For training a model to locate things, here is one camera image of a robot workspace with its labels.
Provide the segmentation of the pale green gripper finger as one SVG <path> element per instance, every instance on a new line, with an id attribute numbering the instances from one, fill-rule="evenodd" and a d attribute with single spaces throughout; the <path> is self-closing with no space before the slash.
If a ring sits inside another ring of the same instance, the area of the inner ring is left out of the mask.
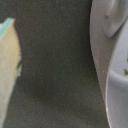
<path id="1" fill-rule="evenodd" d="M 21 71 L 21 50 L 14 22 L 13 18 L 7 18 L 0 24 L 0 124 L 6 118 L 10 96 Z"/>

